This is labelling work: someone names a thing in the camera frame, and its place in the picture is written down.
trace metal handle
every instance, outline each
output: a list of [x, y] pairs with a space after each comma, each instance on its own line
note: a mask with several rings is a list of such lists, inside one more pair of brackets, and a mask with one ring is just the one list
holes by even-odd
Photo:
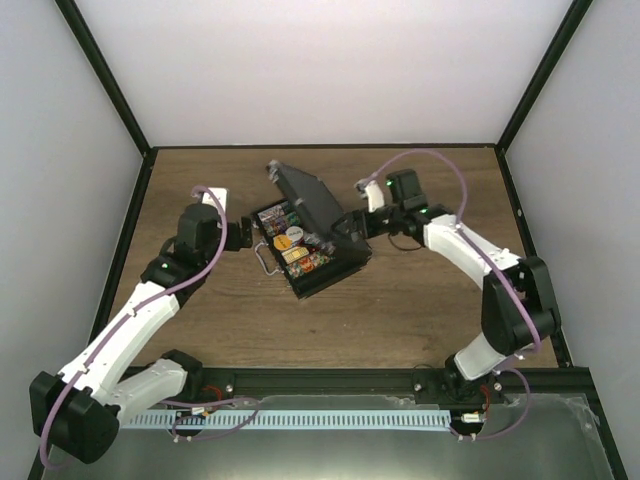
[[260, 256], [260, 252], [258, 252], [258, 250], [260, 250], [260, 247], [266, 247], [266, 246], [267, 246], [267, 242], [263, 238], [253, 248], [253, 251], [256, 254], [256, 257], [258, 257], [258, 261], [260, 262], [260, 265], [262, 265], [262, 269], [264, 270], [264, 273], [266, 273], [269, 276], [275, 275], [276, 273], [282, 273], [282, 269], [280, 269], [280, 267], [278, 266], [276, 266], [276, 268], [274, 268], [273, 271], [271, 272], [267, 268], [267, 264], [265, 263], [264, 259]]

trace box lid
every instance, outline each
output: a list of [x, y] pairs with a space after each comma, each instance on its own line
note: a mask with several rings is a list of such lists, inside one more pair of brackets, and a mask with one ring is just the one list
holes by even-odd
[[371, 248], [320, 178], [277, 160], [269, 162], [267, 171], [302, 225], [319, 237], [328, 253], [358, 262], [371, 256]]

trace cable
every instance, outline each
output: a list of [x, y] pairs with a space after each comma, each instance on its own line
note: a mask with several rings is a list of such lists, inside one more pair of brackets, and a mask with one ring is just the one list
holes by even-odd
[[[193, 189], [191, 190], [191, 196], [194, 196], [194, 197], [197, 197], [201, 193], [208, 193], [211, 196], [211, 199], [213, 200], [213, 203], [216, 205], [216, 208], [218, 209], [218, 212], [220, 213], [220, 223], [222, 225], [222, 234], [221, 234], [221, 237], [220, 237], [220, 244], [218, 245], [218, 250], [216, 250], [216, 253], [213, 256], [213, 259], [211, 259], [211, 261], [204, 267], [204, 269], [202, 269], [202, 271], [200, 273], [194, 275], [193, 277], [189, 278], [188, 280], [185, 280], [182, 283], [179, 283], [178, 285], [174, 285], [171, 288], [163, 290], [162, 292], [159, 292], [159, 293], [157, 293], [155, 295], [152, 295], [151, 297], [147, 298], [146, 300], [143, 300], [138, 305], [136, 305], [133, 308], [134, 316], [135, 316], [136, 313], [138, 313], [138, 311], [140, 311], [141, 309], [143, 309], [144, 307], [149, 305], [151, 302], [154, 302], [155, 300], [157, 300], [159, 298], [162, 298], [164, 296], [173, 295], [175, 292], [177, 292], [177, 291], [179, 291], [179, 290], [181, 290], [181, 289], [183, 289], [185, 287], [188, 287], [189, 285], [197, 282], [198, 280], [200, 280], [203, 277], [205, 277], [206, 275], [208, 275], [209, 272], [211, 272], [213, 267], [218, 262], [220, 256], [222, 255], [222, 252], [224, 250], [224, 245], [225, 245], [225, 243], [227, 241], [227, 216], [225, 214], [224, 207], [222, 206], [222, 204], [220, 203], [218, 198], [214, 195], [214, 193], [208, 187], [204, 187], [202, 185], [198, 185], [196, 187], [193, 187]], [[98, 345], [96, 345], [96, 347], [93, 349], [93, 351], [89, 354], [87, 359], [82, 364], [85, 369], [89, 368], [89, 366], [93, 363], [93, 361], [96, 359], [96, 357], [100, 354], [102, 349], [104, 349], [104, 347], [107, 345], [107, 343], [109, 343], [109, 340], [111, 340], [113, 338], [113, 336], [118, 332], [118, 330], [120, 330], [120, 328], [130, 318], [132, 318], [131, 315], [126, 313], [125, 315], [122, 316], [122, 318], [120, 320], [117, 321], [117, 323], [113, 326], [113, 328], [111, 330], [109, 330], [109, 332], [98, 343]], [[39, 451], [39, 454], [40, 454], [40, 461], [42, 462], [42, 465], [44, 465], [44, 467], [49, 469], [49, 470], [60, 470], [62, 468], [65, 468], [65, 467], [67, 467], [69, 465], [69, 462], [71, 461], [71, 458], [70, 458], [69, 460], [67, 460], [63, 464], [56, 465], [56, 464], [52, 463], [49, 460], [49, 456], [47, 454], [47, 445], [48, 445], [49, 434], [51, 433], [51, 427], [53, 425], [53, 421], [55, 420], [55, 417], [58, 414], [58, 411], [60, 410], [60, 407], [62, 406], [62, 403], [64, 402], [64, 400], [67, 398], [67, 396], [71, 392], [71, 389], [73, 388], [73, 386], [78, 382], [80, 377], [85, 372], [78, 371], [73, 377], [71, 377], [71, 380], [65, 385], [65, 387], [62, 389], [62, 392], [60, 392], [60, 395], [58, 395], [58, 398], [56, 398], [56, 401], [53, 403], [53, 406], [51, 407], [51, 410], [49, 411], [49, 415], [47, 415], [47, 419], [44, 422], [44, 426], [42, 427], [42, 433], [40, 434], [40, 446], [39, 446], [38, 451]]]
[[445, 157], [443, 154], [438, 152], [437, 150], [433, 150], [433, 149], [430, 149], [430, 148], [415, 148], [413, 150], [402, 152], [402, 153], [396, 155], [395, 157], [392, 157], [389, 160], [387, 160], [386, 162], [384, 162], [382, 164], [382, 166], [378, 170], [376, 170], [371, 175], [369, 175], [367, 178], [365, 178], [364, 180], [361, 180], [358, 183], [362, 182], [364, 185], [367, 185], [372, 180], [375, 180], [376, 178], [378, 178], [380, 173], [382, 173], [382, 171], [385, 168], [387, 168], [389, 165], [391, 165], [392, 163], [400, 160], [401, 158], [404, 158], [404, 157], [406, 157], [408, 155], [413, 155], [415, 153], [424, 153], [424, 154], [427, 154], [427, 155], [431, 155], [432, 157], [436, 157], [439, 160], [442, 160], [444, 163], [446, 163], [449, 166], [449, 168], [451, 170], [453, 170], [453, 173], [456, 174], [456, 177], [458, 177], [458, 181], [460, 182], [460, 187], [462, 188], [462, 201], [460, 202], [460, 206], [458, 207], [458, 212], [456, 213], [456, 223], [460, 223], [460, 221], [462, 220], [462, 214], [464, 213], [464, 209], [467, 207], [467, 197], [468, 197], [468, 195], [467, 195], [467, 183], [465, 182], [464, 176], [462, 175], [462, 172], [460, 171], [458, 166], [455, 163], [453, 163], [451, 160], [449, 160], [447, 157]]
[[467, 440], [467, 441], [493, 440], [493, 439], [496, 439], [496, 438], [503, 437], [503, 436], [507, 435], [508, 433], [513, 432], [524, 421], [524, 419], [527, 418], [527, 415], [529, 414], [529, 408], [531, 407], [531, 388], [529, 388], [529, 382], [527, 382], [527, 378], [519, 370], [516, 370], [515, 368], [506, 368], [506, 369], [502, 370], [502, 373], [504, 373], [504, 372], [513, 373], [514, 375], [517, 375], [518, 378], [520, 378], [520, 380], [522, 380], [522, 385], [524, 386], [524, 391], [527, 394], [527, 400], [526, 400], [526, 403], [524, 405], [524, 411], [522, 412], [522, 415], [520, 415], [518, 420], [513, 422], [513, 424], [509, 425], [504, 430], [500, 430], [499, 432], [492, 433], [490, 435], [483, 435], [481, 437], [473, 437], [473, 436], [461, 435], [453, 427], [449, 427], [449, 431], [453, 435], [458, 437], [459, 441], [463, 441], [463, 440]]
[[393, 240], [391, 240], [394, 237], [394, 235], [391, 235], [390, 233], [387, 235], [387, 238], [389, 239], [389, 243], [393, 246], [393, 248], [395, 248], [396, 250], [400, 250], [401, 252], [415, 252], [416, 250], [420, 250], [422, 249], [421, 246], [417, 246], [414, 248], [404, 248], [401, 247], [400, 245], [396, 244]]
[[198, 435], [195, 437], [184, 437], [182, 435], [179, 435], [176, 432], [176, 428], [177, 426], [184, 422], [185, 420], [189, 419], [189, 418], [200, 418], [197, 415], [188, 415], [185, 417], [180, 417], [178, 419], [176, 419], [176, 421], [173, 423], [173, 425], [171, 426], [171, 433], [174, 435], [174, 441], [178, 442], [181, 438], [185, 439], [189, 442], [191, 441], [196, 441], [196, 442], [200, 442], [203, 440], [216, 440], [218, 438], [222, 438], [222, 437], [226, 437], [227, 435], [231, 435], [232, 433], [237, 432], [238, 430], [240, 430], [241, 428], [249, 425], [258, 415], [258, 412], [260, 411], [260, 402], [258, 402], [258, 400], [256, 400], [255, 398], [251, 398], [251, 397], [237, 397], [237, 398], [232, 398], [232, 399], [228, 399], [228, 400], [220, 400], [217, 402], [207, 402], [207, 403], [184, 403], [184, 402], [176, 402], [173, 400], [163, 400], [160, 403], [163, 403], [165, 405], [170, 405], [172, 407], [185, 407], [185, 408], [192, 408], [192, 407], [220, 407], [222, 405], [231, 405], [234, 403], [238, 403], [238, 402], [243, 402], [243, 401], [252, 401], [252, 402], [256, 402], [256, 408], [253, 411], [253, 413], [251, 415], [249, 415], [249, 417], [240, 422], [238, 425], [236, 425], [235, 427], [230, 428], [229, 430], [226, 430], [222, 433], [218, 433], [216, 435]]
[[473, 240], [471, 240], [467, 236], [467, 234], [464, 232], [464, 229], [463, 229], [464, 225], [462, 223], [462, 215], [464, 214], [464, 210], [465, 210], [465, 208], [467, 206], [468, 189], [467, 189], [467, 182], [464, 179], [464, 175], [462, 175], [462, 172], [460, 171], [460, 169], [457, 167], [457, 165], [455, 163], [453, 163], [451, 160], [449, 160], [447, 157], [442, 155], [437, 150], [432, 150], [432, 149], [428, 149], [428, 148], [417, 148], [417, 149], [414, 149], [414, 150], [409, 150], [407, 152], [400, 153], [400, 154], [396, 155], [395, 157], [390, 158], [389, 160], [384, 162], [382, 164], [382, 166], [380, 168], [378, 168], [378, 170], [373, 172], [371, 175], [369, 175], [367, 178], [365, 178], [362, 182], [364, 182], [366, 184], [366, 183], [369, 183], [372, 180], [375, 180], [378, 177], [378, 175], [380, 175], [380, 173], [385, 168], [387, 168], [389, 165], [391, 165], [392, 163], [400, 160], [403, 157], [406, 157], [407, 155], [412, 155], [412, 154], [415, 154], [415, 153], [426, 153], [428, 155], [431, 155], [433, 157], [436, 157], [436, 158], [442, 160], [444, 163], [446, 163], [451, 168], [451, 170], [453, 170], [453, 172], [458, 177], [458, 180], [460, 181], [460, 187], [462, 189], [462, 201], [460, 202], [460, 207], [458, 207], [458, 212], [456, 213], [456, 225], [455, 225], [456, 226], [456, 231], [460, 234], [460, 237], [462, 237], [462, 239], [465, 242], [467, 242], [469, 244], [469, 246], [478, 255], [480, 255], [480, 257], [486, 262], [486, 264], [489, 265], [489, 268], [491, 268], [493, 273], [495, 273], [496, 277], [498, 278], [498, 280], [500, 281], [502, 286], [507, 291], [507, 294], [509, 295], [509, 298], [511, 299], [511, 301], [514, 303], [514, 305], [518, 309], [518, 312], [522, 316], [522, 319], [527, 324], [527, 328], [529, 329], [529, 332], [531, 333], [531, 338], [533, 339], [532, 352], [533, 353], [538, 353], [540, 351], [540, 334], [538, 333], [538, 330], [536, 329], [536, 326], [534, 325], [533, 320], [531, 319], [531, 316], [529, 315], [529, 312], [527, 312], [527, 309], [524, 308], [524, 305], [522, 304], [522, 301], [518, 298], [518, 295], [516, 294], [515, 290], [513, 289], [513, 286], [511, 285], [509, 280], [507, 280], [507, 277], [505, 277], [505, 275], [498, 268], [498, 266], [495, 264], [495, 262], [493, 260], [491, 260], [491, 258], [489, 258], [489, 256], [486, 253], [484, 253], [482, 251], [482, 249], [480, 247], [478, 247], [478, 245], [476, 245], [475, 242]]
[[480, 385], [480, 391], [484, 393], [485, 407], [484, 407], [484, 419], [489, 419], [489, 407], [491, 406], [491, 394], [486, 385]]

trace white wall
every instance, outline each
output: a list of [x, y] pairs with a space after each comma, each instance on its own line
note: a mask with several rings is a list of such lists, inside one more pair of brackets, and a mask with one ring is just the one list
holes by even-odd
[[594, 2], [508, 152], [567, 341], [640, 478], [640, 3]]
[[0, 477], [28, 388], [86, 345], [141, 158], [53, 1], [0, 0]]
[[494, 142], [570, 0], [79, 0], [153, 145]]

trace yellow battery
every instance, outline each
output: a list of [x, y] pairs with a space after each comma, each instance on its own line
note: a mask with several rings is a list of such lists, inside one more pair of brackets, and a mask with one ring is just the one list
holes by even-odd
[[276, 249], [280, 250], [281, 252], [284, 252], [285, 250], [289, 250], [292, 245], [293, 245], [293, 242], [286, 235], [277, 235], [273, 239], [273, 246], [276, 247]]

